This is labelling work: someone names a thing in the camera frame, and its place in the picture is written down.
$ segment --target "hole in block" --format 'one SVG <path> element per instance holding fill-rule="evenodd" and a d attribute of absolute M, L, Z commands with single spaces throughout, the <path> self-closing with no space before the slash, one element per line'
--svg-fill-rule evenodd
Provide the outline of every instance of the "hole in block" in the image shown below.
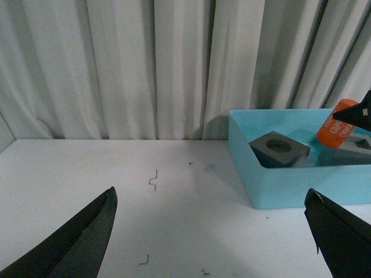
<path fill-rule="evenodd" d="M 270 139 L 266 142 L 266 146 L 275 152 L 289 152 L 292 149 L 289 143 L 280 139 Z"/>
<path fill-rule="evenodd" d="M 361 139 L 359 141 L 356 141 L 355 142 L 355 145 L 358 147 L 358 148 L 362 148 L 362 149 L 371 149 L 371 146 L 370 144 L 368 143 L 368 141 L 366 139 Z"/>

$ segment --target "small wire scrap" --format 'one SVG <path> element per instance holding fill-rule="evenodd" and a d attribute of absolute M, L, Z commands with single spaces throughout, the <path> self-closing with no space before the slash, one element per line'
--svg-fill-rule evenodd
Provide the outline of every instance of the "small wire scrap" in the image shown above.
<path fill-rule="evenodd" d="M 202 269 L 203 275 L 210 275 L 210 272 L 205 272 L 204 268 Z"/>
<path fill-rule="evenodd" d="M 150 255 L 149 254 L 147 254 L 147 262 L 142 262 L 141 264 L 139 264 L 139 265 L 146 265 L 146 264 L 148 264 L 148 260 L 149 260 L 149 258 L 150 258 Z"/>
<path fill-rule="evenodd" d="M 153 184 L 152 183 L 152 180 L 156 180 L 157 179 L 157 169 L 156 169 L 156 177 L 154 177 L 154 178 L 150 178 L 150 181 L 149 181 L 149 184 L 150 185 L 153 185 L 154 187 L 155 187 L 155 191 L 156 191 L 156 184 Z"/>

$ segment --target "printed number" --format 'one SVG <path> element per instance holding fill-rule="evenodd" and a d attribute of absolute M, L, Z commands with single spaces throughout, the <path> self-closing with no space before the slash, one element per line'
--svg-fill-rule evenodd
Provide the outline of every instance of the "printed number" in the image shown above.
<path fill-rule="evenodd" d="M 345 137 L 349 134 L 349 132 L 352 130 L 353 126 L 352 125 L 347 125 L 343 131 L 339 134 L 340 137 Z"/>
<path fill-rule="evenodd" d="M 342 122 L 337 120 L 336 123 L 330 128 L 330 132 L 336 134 L 341 129 Z"/>

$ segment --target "white surface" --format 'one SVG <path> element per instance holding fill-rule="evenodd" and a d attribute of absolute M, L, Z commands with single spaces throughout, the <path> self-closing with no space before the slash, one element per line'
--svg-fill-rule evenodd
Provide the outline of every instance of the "white surface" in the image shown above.
<path fill-rule="evenodd" d="M 331 277 L 304 208 L 253 209 L 226 141 L 17 140 L 0 154 L 0 269 L 111 186 L 100 278 Z"/>

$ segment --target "light blue plastic bin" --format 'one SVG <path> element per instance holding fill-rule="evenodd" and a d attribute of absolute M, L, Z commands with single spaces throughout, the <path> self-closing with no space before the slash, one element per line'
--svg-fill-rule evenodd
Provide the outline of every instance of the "light blue plastic bin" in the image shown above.
<path fill-rule="evenodd" d="M 256 209 L 304 207 L 310 188 L 338 204 L 371 203 L 371 165 L 319 166 L 322 145 L 315 135 L 331 111 L 230 111 L 229 149 Z M 268 169 L 261 166 L 249 142 L 270 131 L 310 146 L 307 167 Z M 355 132 L 371 134 L 362 129 Z"/>

